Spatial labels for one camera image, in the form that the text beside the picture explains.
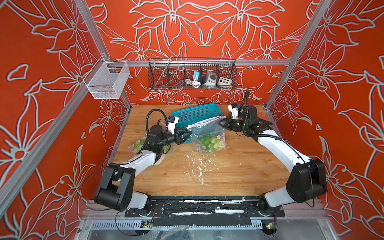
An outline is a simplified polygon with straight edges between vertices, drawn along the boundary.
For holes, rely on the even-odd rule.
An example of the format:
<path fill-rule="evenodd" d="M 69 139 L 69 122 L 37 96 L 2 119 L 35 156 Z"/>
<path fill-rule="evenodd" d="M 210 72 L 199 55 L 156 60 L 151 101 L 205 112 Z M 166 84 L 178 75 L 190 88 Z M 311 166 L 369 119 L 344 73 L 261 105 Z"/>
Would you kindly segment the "chinese cabbage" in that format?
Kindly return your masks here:
<path fill-rule="evenodd" d="M 137 155 L 138 152 L 142 149 L 147 137 L 142 137 L 141 139 L 137 140 L 133 145 L 133 154 Z"/>
<path fill-rule="evenodd" d="M 226 147 L 225 134 L 219 135 L 203 135 L 196 145 L 196 150 L 199 153 L 210 154 L 223 150 Z"/>

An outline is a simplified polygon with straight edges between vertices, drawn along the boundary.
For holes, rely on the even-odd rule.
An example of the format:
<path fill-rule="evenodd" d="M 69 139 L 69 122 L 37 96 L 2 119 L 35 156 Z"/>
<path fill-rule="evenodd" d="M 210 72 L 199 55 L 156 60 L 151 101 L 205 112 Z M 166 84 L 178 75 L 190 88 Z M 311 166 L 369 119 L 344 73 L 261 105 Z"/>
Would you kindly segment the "chinese cabbage front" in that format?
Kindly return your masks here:
<path fill-rule="evenodd" d="M 141 139 L 137 140 L 133 145 L 133 154 L 137 155 L 138 152 L 142 149 L 147 137 L 142 137 Z"/>

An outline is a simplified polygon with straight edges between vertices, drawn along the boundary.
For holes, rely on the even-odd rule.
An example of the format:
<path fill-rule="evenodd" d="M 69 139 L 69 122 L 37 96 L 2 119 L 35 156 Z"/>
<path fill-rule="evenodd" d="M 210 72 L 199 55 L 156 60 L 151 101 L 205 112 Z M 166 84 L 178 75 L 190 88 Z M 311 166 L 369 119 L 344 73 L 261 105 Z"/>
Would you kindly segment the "clear zipper bag pink dots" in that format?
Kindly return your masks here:
<path fill-rule="evenodd" d="M 146 119 L 146 136 L 142 143 L 135 143 L 134 157 L 123 164 L 124 167 L 145 170 L 152 165 L 160 164 L 171 153 L 172 145 L 177 139 L 175 121 L 166 118 L 163 120 L 163 123 L 158 121 L 149 127 L 149 119 Z"/>

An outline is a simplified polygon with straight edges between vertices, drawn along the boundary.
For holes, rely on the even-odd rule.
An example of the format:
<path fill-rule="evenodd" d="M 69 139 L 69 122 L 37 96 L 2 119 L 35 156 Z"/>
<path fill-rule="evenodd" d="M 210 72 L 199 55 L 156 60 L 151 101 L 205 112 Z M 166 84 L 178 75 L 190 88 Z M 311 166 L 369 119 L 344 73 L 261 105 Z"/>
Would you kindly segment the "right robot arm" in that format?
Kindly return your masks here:
<path fill-rule="evenodd" d="M 279 206 L 305 203 L 327 193 L 326 167 L 321 160 L 300 153 L 280 138 L 270 121 L 259 118 L 256 107 L 232 104 L 228 109 L 231 116 L 219 125 L 243 133 L 267 148 L 290 173 L 283 187 L 260 195 L 258 209 L 262 215 L 270 215 Z"/>

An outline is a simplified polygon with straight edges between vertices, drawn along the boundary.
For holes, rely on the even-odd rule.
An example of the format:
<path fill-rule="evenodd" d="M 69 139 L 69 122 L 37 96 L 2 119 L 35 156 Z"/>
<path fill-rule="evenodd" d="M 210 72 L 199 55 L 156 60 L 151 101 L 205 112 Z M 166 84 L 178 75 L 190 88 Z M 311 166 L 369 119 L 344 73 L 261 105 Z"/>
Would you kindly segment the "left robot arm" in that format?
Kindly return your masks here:
<path fill-rule="evenodd" d="M 94 196 L 94 202 L 112 210 L 148 211 L 150 196 L 134 191 L 135 178 L 148 167 L 158 163 L 165 154 L 164 147 L 181 145 L 191 136 L 187 129 L 166 131 L 160 125 L 152 126 L 138 154 L 122 164 L 106 167 Z"/>

